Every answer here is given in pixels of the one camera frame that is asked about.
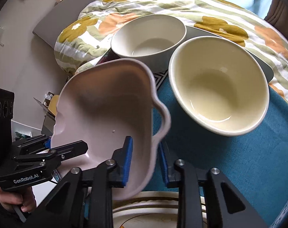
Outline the left hand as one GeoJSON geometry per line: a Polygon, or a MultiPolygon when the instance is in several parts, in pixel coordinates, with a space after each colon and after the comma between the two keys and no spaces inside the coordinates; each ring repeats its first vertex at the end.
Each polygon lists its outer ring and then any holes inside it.
{"type": "Polygon", "coordinates": [[[37,207],[32,187],[22,191],[22,194],[5,192],[0,188],[0,204],[7,210],[12,211],[14,205],[22,205],[24,213],[31,213],[37,207]]]}

